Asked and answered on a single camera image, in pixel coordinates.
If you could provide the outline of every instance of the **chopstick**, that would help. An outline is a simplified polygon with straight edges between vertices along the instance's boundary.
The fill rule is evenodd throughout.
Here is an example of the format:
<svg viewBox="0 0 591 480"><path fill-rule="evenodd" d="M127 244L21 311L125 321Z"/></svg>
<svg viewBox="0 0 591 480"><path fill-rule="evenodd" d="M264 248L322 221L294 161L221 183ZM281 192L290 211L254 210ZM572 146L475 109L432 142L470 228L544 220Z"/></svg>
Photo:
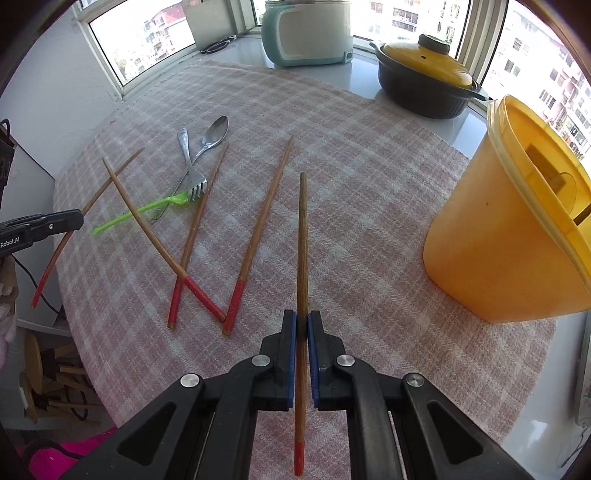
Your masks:
<svg viewBox="0 0 591 480"><path fill-rule="evenodd" d="M127 161L117 169L117 171L115 172L115 175L121 174L121 172L123 172L125 170L127 165L129 165L131 162L133 162L135 157L137 157L143 151L144 151L144 148L142 147L136 153L131 155L127 159ZM111 182L112 182L112 180L110 178L107 179L107 181L105 181L104 184L102 184L102 187L96 191L96 193L93 195L93 197L88 201L88 203L81 210L82 216L85 216L88 213L88 210L90 210L92 208L92 206L96 203L96 201L100 198L100 196L103 195L103 193L105 192L107 187L109 185L111 185ZM38 285L37 289L35 290L35 294L33 295L33 299L31 300L31 306L33 308L35 308L37 306L37 303L39 302L39 298L41 297L41 293L43 292L43 288L45 287L45 283L47 282L47 279L49 278L49 274L53 270L53 267L55 266L57 259L60 258L61 252L66 247L66 244L69 242L73 233L74 232L66 232L66 234L64 235L64 237L61 239L60 243L58 244L56 251L53 252L53 255L49 259L49 263L45 267L45 271L43 272L43 275L41 276L41 281L39 282L39 285Z"/></svg>
<svg viewBox="0 0 591 480"><path fill-rule="evenodd" d="M189 234L187 235L187 240L185 241L185 245L183 248L183 256L181 257L181 267L184 269L187 268L189 265L189 259L191 258L191 252L193 251L193 245L195 243L195 237L197 236L197 230L199 230L199 224L201 223L201 217L203 216L203 212L205 211L205 204L207 203L207 198L209 197L209 192L212 191L213 182L216 179L217 171L226 155L226 150L228 149L229 144L225 144L222 147L222 151L220 152L217 162L213 168L213 172L211 178L209 180L209 188L205 191L201 199L199 200L199 205L197 205L197 209L195 210L195 215L193 216L193 221L191 223L191 227L189 228ZM183 281L182 279L177 276L177 280L174 283L174 290L173 296L170 300L170 310L168 311L168 322L166 326L168 328L174 328L177 324L177 316L178 316L178 305L181 300L181 292L183 291Z"/></svg>
<svg viewBox="0 0 591 480"><path fill-rule="evenodd" d="M304 473L306 439L306 373L308 371L308 186L306 173L300 173L300 211L297 235L297 288L295 318L295 445L294 473Z"/></svg>
<svg viewBox="0 0 591 480"><path fill-rule="evenodd" d="M234 292L232 293L230 305L228 306L228 314L226 315L226 321L223 324L222 333L224 335L230 335L232 333L232 329L234 328L234 323L236 322L236 315L238 314L238 309L240 308L242 293L244 292L244 287L246 286L246 281L248 279L248 273L251 269L252 260L254 259L256 248L258 247L259 241L261 240L262 231L265 228L265 222L267 221L267 216L269 215L269 210L271 208L271 202L273 201L273 197L275 196L275 192L277 191L279 180L281 180L281 174L283 173L285 164L287 163L287 160L290 157L290 151L293 142L294 136L292 135L289 142L287 142L287 146L285 147L285 151L283 152L281 161L279 162L277 170L275 171L275 176L273 177L271 185L267 190L267 196L265 198L265 202L262 205L261 213L259 214L259 218L256 220L254 230L252 231L251 241L248 244L246 254L244 255L244 259L242 260L240 273L238 274L238 278L236 279L236 286L234 286Z"/></svg>
<svg viewBox="0 0 591 480"><path fill-rule="evenodd" d="M111 167L109 167L109 164L106 162L104 158L103 163L105 164L105 167L109 172L111 179L113 180L113 184L115 185L119 194L121 195L121 198L123 198L123 201L127 205L127 208L133 214L134 218L137 220L139 226L144 231L150 242L152 242L152 245L156 247L158 253L162 255L162 258L166 260L166 263L170 265L170 268L172 268L174 272L181 278L181 280L183 280L183 283L189 288L189 290L191 290L193 295L197 297L197 299L203 304L205 308L207 308L213 314L215 318L222 322L225 317L223 312L207 295L205 295L203 290L201 290L199 286L194 282L194 280L191 277L189 277L189 274L185 271L183 267L181 267L178 264L178 262L173 258L173 256L170 253L168 253L164 245L160 242L160 240L158 240L158 237L156 237L153 231L150 230L148 222L146 222L144 217L142 217L139 214L138 209L134 206L134 204L131 203L129 195L127 195L127 192L125 191L123 185L121 185L121 182L119 181L117 176L115 176L115 174L111 170Z"/></svg>

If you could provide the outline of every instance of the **black pot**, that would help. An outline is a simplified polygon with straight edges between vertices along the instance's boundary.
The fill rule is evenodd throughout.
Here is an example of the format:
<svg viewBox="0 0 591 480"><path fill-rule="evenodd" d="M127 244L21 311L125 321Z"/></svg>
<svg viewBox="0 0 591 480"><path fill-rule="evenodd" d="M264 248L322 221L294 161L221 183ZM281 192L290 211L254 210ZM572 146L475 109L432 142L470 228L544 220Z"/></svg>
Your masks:
<svg viewBox="0 0 591 480"><path fill-rule="evenodd" d="M482 86L474 80L471 88L442 82L388 57L382 51L385 43L370 45L379 60L379 84L392 100L412 112L449 119L460 115L473 98L488 100Z"/></svg>

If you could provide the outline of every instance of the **fork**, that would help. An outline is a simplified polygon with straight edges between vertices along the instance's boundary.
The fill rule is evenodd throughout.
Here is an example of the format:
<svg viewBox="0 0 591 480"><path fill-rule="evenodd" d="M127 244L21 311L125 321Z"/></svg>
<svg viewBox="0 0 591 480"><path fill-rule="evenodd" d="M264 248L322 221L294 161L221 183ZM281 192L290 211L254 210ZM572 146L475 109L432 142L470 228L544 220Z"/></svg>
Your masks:
<svg viewBox="0 0 591 480"><path fill-rule="evenodd" d="M187 195L189 197L189 202L193 202L207 189L207 179L195 170L191 163L191 156L189 154L189 134L187 133L186 128L183 128L178 132L178 142L181 144L185 162L187 163L187 175L189 177L189 181L187 182Z"/></svg>

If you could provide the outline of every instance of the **pink checkered tablecloth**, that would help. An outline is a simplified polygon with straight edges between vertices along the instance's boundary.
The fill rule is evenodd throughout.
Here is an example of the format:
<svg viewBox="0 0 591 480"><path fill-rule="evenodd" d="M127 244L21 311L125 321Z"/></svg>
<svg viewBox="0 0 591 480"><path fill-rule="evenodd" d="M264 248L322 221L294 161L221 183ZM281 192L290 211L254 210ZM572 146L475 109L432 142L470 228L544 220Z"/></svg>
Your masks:
<svg viewBox="0 0 591 480"><path fill-rule="evenodd" d="M335 87L272 69L193 59L141 93L56 184L56 210L82 207L107 174L137 206L183 172L177 131L196 151L220 115L230 147L197 234L189 273L227 308L265 192L296 140L230 338L187 291L166 328L175 275L134 221L93 237L125 205L113 186L58 262L73 337L96 390L121 425L187 372L221 374L258 352L296 305L298 175L308 173L309 295L327 332L379 371L422 372L497 441L515 423L544 365L554 322L489 325L442 292L422 262L425 235L468 159L407 119ZM210 171L217 151L198 170ZM154 232L180 259L194 206L170 207ZM309 411L306 478L348 478L345 415ZM251 478L289 475L293 415L261 413Z"/></svg>

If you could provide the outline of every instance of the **yellow plastic container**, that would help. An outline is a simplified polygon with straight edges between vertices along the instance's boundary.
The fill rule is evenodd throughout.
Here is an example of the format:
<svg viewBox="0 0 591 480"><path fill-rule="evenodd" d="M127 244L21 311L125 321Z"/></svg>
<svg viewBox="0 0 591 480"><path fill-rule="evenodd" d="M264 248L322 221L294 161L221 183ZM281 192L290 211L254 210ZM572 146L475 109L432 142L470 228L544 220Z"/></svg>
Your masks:
<svg viewBox="0 0 591 480"><path fill-rule="evenodd" d="M433 220L431 279L488 322L591 308L591 180L564 141L519 100L492 102L488 131Z"/></svg>

